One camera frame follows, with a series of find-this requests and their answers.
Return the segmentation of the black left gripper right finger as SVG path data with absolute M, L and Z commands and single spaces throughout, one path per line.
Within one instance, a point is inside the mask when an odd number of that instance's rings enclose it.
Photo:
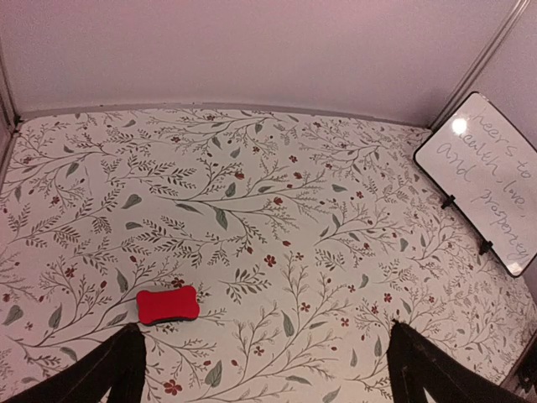
M 458 363 L 410 325 L 394 322 L 387 350 L 388 371 L 395 402 L 524 402 L 504 387 L 514 379 L 525 391 L 533 387 L 533 343 L 500 385 Z

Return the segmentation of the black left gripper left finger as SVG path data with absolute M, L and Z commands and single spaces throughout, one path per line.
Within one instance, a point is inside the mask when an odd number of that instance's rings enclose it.
M 138 325 L 122 327 L 69 368 L 8 399 L 9 402 L 140 402 L 146 345 Z

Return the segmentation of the red whiteboard eraser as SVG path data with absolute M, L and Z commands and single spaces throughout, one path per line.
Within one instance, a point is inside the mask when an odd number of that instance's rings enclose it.
M 141 290 L 136 295 L 138 319 L 146 326 L 161 322 L 192 321 L 200 314 L 196 289 L 186 285 L 166 291 Z

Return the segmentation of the white whiteboard black frame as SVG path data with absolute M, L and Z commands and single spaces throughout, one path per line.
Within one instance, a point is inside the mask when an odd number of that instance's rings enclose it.
M 479 92 L 414 152 L 414 162 L 472 225 L 509 275 L 536 259 L 536 149 Z

